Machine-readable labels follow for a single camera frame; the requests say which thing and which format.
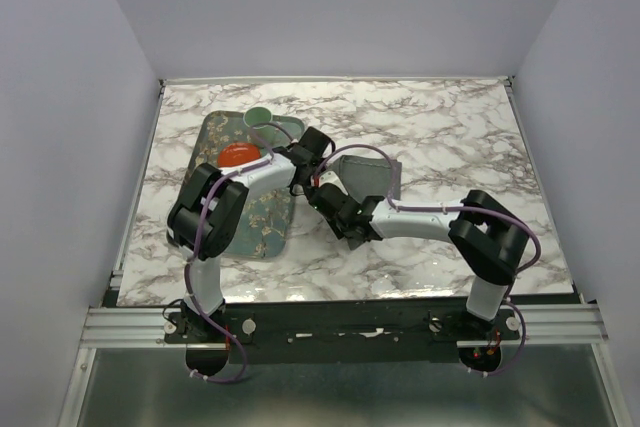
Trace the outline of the grey cloth napkin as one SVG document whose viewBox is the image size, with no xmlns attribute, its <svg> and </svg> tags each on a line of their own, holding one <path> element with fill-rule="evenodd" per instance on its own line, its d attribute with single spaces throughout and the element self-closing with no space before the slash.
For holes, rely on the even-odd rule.
<svg viewBox="0 0 640 427">
<path fill-rule="evenodd" d="M 376 204 L 373 201 L 367 201 L 367 198 L 387 195 L 389 187 L 394 182 L 392 169 L 395 169 L 398 179 L 401 176 L 402 163 L 396 160 L 392 160 L 391 163 L 392 165 L 384 159 L 344 155 L 328 170 L 335 171 L 344 185 L 342 189 L 332 186 L 338 188 L 341 194 L 352 197 L 359 205 L 363 204 L 364 215 L 370 220 Z M 399 196 L 400 187 L 397 184 L 393 187 L 392 193 Z"/>
</svg>

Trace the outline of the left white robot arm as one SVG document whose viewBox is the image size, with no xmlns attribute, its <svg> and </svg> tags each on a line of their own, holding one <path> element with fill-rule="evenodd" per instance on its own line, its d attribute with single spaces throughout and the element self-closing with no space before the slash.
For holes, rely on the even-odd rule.
<svg viewBox="0 0 640 427">
<path fill-rule="evenodd" d="M 311 177 L 336 151 L 335 142 L 318 129 L 307 128 L 286 146 L 272 147 L 254 130 L 255 142 L 266 150 L 258 158 L 231 167 L 199 165 L 179 193 L 167 218 L 167 240 L 186 256 L 184 309 L 191 311 L 187 329 L 201 342 L 224 331 L 217 313 L 225 300 L 220 261 L 237 231 L 245 204 L 274 190 L 313 186 Z"/>
</svg>

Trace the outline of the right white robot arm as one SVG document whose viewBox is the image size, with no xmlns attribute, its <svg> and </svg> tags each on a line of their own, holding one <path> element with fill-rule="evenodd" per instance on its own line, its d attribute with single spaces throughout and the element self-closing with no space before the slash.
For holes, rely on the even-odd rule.
<svg viewBox="0 0 640 427">
<path fill-rule="evenodd" d="M 489 194 L 471 190 L 459 205 L 409 205 L 383 196 L 356 199 L 333 184 L 310 187 L 311 207 L 351 248 L 394 238 L 452 244 L 474 274 L 460 326 L 480 339 L 496 327 L 499 307 L 534 234 Z"/>
</svg>

